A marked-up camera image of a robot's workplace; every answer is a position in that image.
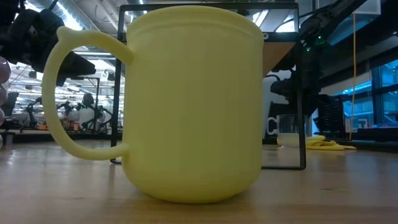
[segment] mug handle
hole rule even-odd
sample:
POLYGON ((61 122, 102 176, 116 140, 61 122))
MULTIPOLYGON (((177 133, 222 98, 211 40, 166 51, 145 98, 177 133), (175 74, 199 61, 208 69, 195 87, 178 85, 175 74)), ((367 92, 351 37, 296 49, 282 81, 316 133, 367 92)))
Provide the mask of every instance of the mug handle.
POLYGON ((50 52, 44 67, 42 85, 44 117, 52 137, 64 150, 80 159, 108 160, 126 155, 129 150, 129 146, 126 143, 109 149, 90 149, 72 141, 62 128, 57 111, 55 110, 54 87, 63 59, 77 47, 84 45, 100 47, 117 56, 125 65, 132 63, 133 52, 120 41, 100 31, 75 31, 67 27, 60 27, 57 30, 57 36, 58 43, 55 44, 50 52))
POLYGON ((268 133, 269 135, 278 134, 278 129, 274 129, 274 130, 272 130, 272 131, 269 131, 269 121, 274 121, 275 123, 278 123, 278 120, 276 120, 275 118, 268 118, 267 133, 268 133))

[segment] desk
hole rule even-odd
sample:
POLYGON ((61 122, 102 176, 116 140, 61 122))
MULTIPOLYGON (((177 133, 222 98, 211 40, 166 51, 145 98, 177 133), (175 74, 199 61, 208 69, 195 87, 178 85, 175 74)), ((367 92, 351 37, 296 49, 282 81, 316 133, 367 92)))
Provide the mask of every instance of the desk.
MULTIPOLYGON (((80 141, 90 147, 108 141, 80 141)), ((265 164, 298 150, 264 146, 265 164)), ((304 171, 262 170, 243 194, 210 205, 153 199, 109 161, 83 161, 53 142, 0 150, 0 218, 9 223, 395 223, 398 155, 308 151, 304 171)))

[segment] mug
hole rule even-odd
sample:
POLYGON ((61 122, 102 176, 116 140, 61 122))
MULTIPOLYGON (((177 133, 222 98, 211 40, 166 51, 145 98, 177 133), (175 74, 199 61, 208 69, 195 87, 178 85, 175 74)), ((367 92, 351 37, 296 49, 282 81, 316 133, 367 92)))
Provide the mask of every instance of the mug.
POLYGON ((127 46, 110 35, 60 27, 43 77, 45 119, 54 140, 88 160, 122 157, 141 191, 161 200, 208 203, 248 188, 261 170, 261 30, 224 9, 177 6, 132 22, 127 46), (73 142, 54 110, 54 86, 69 51, 94 45, 126 65, 122 143, 73 142))
POLYGON ((269 125, 267 125, 267 133, 269 135, 278 135, 278 145, 284 147, 299 147, 299 117, 297 114, 277 115, 276 119, 268 118, 268 122, 269 121, 275 122, 277 127, 269 131, 269 125))

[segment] black metal frame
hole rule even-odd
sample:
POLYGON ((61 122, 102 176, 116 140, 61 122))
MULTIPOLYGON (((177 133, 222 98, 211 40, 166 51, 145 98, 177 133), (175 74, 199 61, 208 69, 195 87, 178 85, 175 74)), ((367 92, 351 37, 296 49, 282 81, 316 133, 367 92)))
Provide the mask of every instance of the black metal frame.
MULTIPOLYGON (((205 4, 135 4, 123 5, 119 10, 119 24, 118 24, 118 40, 126 42, 126 33, 124 33, 124 14, 128 11, 153 11, 165 7, 172 6, 210 6, 221 9, 293 9, 294 23, 296 32, 290 33, 276 33, 267 32, 267 39, 265 42, 298 42, 299 36, 299 5, 294 2, 255 2, 255 3, 205 3, 205 4)), ((118 116, 119 116, 119 97, 120 97, 120 79, 121 79, 122 62, 116 60, 115 81, 114 81, 114 96, 113 96, 113 117, 112 117, 112 136, 111 146, 116 146, 118 140, 118 116)), ((300 74, 299 66, 296 66, 296 72, 300 74)), ((298 129, 300 139, 300 165, 299 166, 262 166, 261 169, 292 169, 302 170, 306 167, 305 155, 305 134, 304 134, 304 118, 303 118, 303 93, 302 87, 297 89, 297 110, 298 110, 298 129)), ((114 164, 120 164, 115 159, 111 159, 114 164)))

